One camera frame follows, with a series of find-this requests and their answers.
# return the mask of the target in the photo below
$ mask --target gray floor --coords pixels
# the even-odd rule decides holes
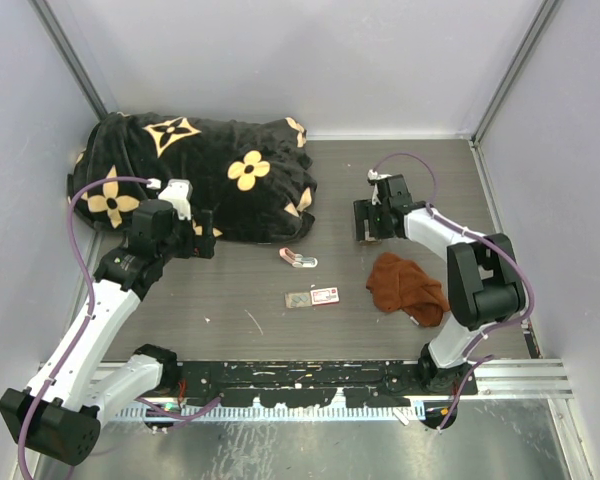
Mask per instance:
[[[493,231],[473,157],[464,141],[340,141],[308,145],[318,192],[310,234],[293,250],[317,257],[315,269],[294,269],[278,257],[279,246],[219,242],[212,260],[174,260],[139,309],[123,326],[106,359],[126,360],[144,343],[170,348],[187,360],[416,359],[437,329],[416,327],[402,312],[378,311],[365,289],[376,257],[393,251],[417,261],[446,282],[442,260],[405,240],[359,246],[353,239],[352,202],[369,198],[366,172],[384,155],[410,151],[437,172],[436,206],[458,223]],[[415,199],[426,199],[431,181],[414,161],[385,167],[404,173]],[[117,238],[105,241],[107,251]],[[285,292],[338,287],[341,303],[289,310]],[[527,358],[519,328],[498,332],[476,352]]]
[[[198,423],[151,435],[112,422],[73,480],[567,480],[543,400],[467,401],[442,435],[419,422]],[[36,478],[64,479],[43,460]]]

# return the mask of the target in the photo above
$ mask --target small card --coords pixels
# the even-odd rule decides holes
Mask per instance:
[[[287,308],[302,308],[315,305],[329,305],[339,303],[340,297],[336,287],[319,288],[310,292],[290,292],[284,294],[284,303]]]
[[[338,289],[336,287],[319,288],[318,290],[311,290],[310,293],[312,305],[328,305],[340,301]]]

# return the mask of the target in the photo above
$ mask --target red and white package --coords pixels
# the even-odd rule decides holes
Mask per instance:
[[[310,293],[311,305],[328,305],[330,303],[340,302],[338,289],[336,287],[318,288],[317,290],[311,290]]]

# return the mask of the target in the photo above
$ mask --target white wall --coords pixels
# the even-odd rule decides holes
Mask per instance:
[[[483,151],[600,468],[600,1],[563,2]]]
[[[69,320],[65,178],[95,121],[28,2],[0,0],[0,397],[24,388]],[[0,416],[0,479],[14,463]]]
[[[475,131],[541,0],[50,0],[111,110]]]

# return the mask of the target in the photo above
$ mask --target yellow star pattern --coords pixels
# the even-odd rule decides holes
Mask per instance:
[[[192,220],[191,224],[193,226],[194,232],[196,232],[196,235],[202,235],[202,225],[198,225],[195,220]],[[222,232],[217,228],[213,227],[213,236],[219,237],[220,235],[222,235]]]
[[[293,118],[287,117],[285,118],[287,123],[291,128],[293,128],[296,132],[298,132],[298,148],[304,147],[304,144],[307,143],[307,130],[298,122],[296,122]]]
[[[299,217],[300,214],[298,212],[303,212],[308,207],[311,206],[312,198],[311,198],[311,189],[307,187],[302,193],[302,197],[300,197],[300,202],[296,207],[293,203],[289,202],[286,207],[284,207],[284,211],[293,215],[294,217]]]
[[[200,130],[192,127],[189,120],[185,117],[178,117],[162,123],[147,125],[144,127],[144,130],[149,132],[149,135],[153,138],[153,141],[156,144],[158,157],[178,140],[200,133]]]

